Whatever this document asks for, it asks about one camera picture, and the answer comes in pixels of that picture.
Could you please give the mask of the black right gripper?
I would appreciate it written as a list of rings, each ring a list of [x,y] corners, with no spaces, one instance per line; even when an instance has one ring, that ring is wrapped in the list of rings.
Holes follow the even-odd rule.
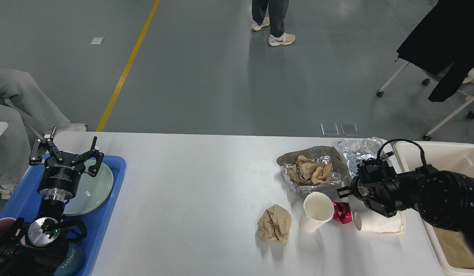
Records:
[[[352,182],[349,186],[340,187],[336,192],[340,199],[353,195],[356,199],[363,200],[363,197],[366,194],[364,184],[359,175],[352,178]]]

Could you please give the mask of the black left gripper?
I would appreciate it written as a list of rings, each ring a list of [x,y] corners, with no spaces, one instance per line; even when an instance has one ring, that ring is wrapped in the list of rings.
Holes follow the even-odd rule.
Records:
[[[43,161],[40,151],[46,149],[55,159],[47,159],[45,161],[45,170],[38,186],[38,193],[42,197],[46,197],[48,192],[54,190],[62,190],[65,192],[65,199],[72,199],[76,196],[81,175],[86,173],[91,177],[96,177],[100,171],[104,153],[100,152],[96,147],[97,137],[93,137],[90,150],[81,155],[75,155],[67,164],[62,164],[64,158],[53,142],[56,135],[57,127],[54,127],[49,138],[42,137],[36,139],[30,154],[30,165],[35,166]],[[95,164],[85,168],[84,163],[89,159],[95,159]]]

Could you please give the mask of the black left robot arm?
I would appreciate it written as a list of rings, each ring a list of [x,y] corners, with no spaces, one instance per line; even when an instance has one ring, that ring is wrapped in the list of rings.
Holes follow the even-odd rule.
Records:
[[[53,138],[51,133],[34,142],[29,163],[44,165],[39,210],[32,222],[17,218],[0,231],[0,276],[75,274],[84,263],[78,245],[87,227],[79,219],[64,220],[64,209],[75,198],[82,174],[97,176],[104,154],[95,148],[96,136],[82,154],[59,150]]]

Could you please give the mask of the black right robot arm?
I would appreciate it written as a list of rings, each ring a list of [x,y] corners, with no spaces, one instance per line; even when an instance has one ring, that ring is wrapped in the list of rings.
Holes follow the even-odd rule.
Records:
[[[354,196],[372,211],[391,218],[398,211],[414,209],[433,227],[460,232],[474,255],[474,178],[439,171],[425,159],[414,171],[396,173],[388,159],[394,152],[380,147],[374,158],[362,160],[350,185],[337,189],[342,199]]]

